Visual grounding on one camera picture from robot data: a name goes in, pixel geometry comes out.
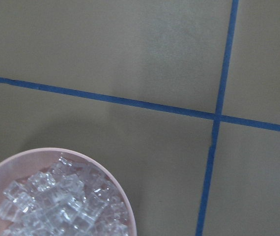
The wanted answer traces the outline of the pink bowl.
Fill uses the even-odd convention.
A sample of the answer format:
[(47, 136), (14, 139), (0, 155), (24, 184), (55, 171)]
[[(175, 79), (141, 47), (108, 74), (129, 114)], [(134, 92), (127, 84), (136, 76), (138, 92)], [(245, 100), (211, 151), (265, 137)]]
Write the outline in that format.
[[(109, 177), (109, 179), (117, 186), (124, 203), (126, 204), (126, 208), (129, 213), (129, 235), (136, 236), (137, 227), (131, 204), (115, 177), (105, 167), (92, 158), (79, 152), (64, 148), (45, 147), (31, 149), (15, 154), (0, 162), (0, 203), (4, 199), (3, 190), (11, 181), (28, 177), (37, 171), (48, 167), (56, 162), (61, 156), (76, 162), (90, 162), (99, 167)], [(10, 222), (0, 219), (0, 235), (9, 225)]]

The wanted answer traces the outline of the clear ice cubes pile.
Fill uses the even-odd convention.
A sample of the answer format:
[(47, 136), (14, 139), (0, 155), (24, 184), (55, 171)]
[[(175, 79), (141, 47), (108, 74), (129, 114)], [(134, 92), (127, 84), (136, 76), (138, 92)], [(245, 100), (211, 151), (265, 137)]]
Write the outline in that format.
[(3, 191), (4, 236), (127, 236), (129, 214), (117, 186), (96, 165), (60, 157)]

